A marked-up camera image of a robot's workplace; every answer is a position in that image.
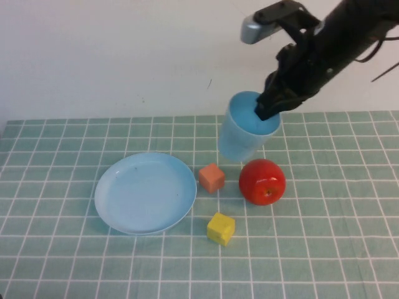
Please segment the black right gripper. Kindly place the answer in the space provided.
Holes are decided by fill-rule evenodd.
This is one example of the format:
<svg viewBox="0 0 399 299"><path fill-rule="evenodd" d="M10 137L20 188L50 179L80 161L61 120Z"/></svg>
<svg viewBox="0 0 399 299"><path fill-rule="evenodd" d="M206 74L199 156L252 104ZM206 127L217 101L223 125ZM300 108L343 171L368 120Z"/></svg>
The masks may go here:
<svg viewBox="0 0 399 299"><path fill-rule="evenodd" d="M289 44L276 56L278 68L256 100L255 114L266 121L301 106L327 84L327 45L324 42Z"/></svg>

